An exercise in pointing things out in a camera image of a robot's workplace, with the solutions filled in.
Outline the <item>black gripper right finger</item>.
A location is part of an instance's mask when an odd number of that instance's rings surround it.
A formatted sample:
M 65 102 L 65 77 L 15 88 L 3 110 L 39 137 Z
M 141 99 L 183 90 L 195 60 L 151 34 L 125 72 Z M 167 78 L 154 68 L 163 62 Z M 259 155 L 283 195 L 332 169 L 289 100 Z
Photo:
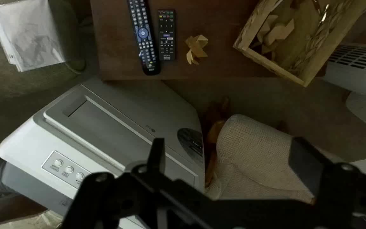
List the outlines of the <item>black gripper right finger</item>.
M 323 153 L 304 137 L 291 139 L 289 165 L 314 195 L 322 190 L 339 191 L 343 188 L 341 160 Z

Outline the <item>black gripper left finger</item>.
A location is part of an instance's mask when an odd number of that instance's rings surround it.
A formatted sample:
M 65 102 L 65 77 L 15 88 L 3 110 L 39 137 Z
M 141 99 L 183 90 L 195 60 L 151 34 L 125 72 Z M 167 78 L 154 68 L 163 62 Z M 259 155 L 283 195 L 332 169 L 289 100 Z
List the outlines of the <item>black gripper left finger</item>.
M 156 137 L 153 141 L 147 157 L 147 167 L 160 172 L 165 169 L 165 142 L 161 137 Z

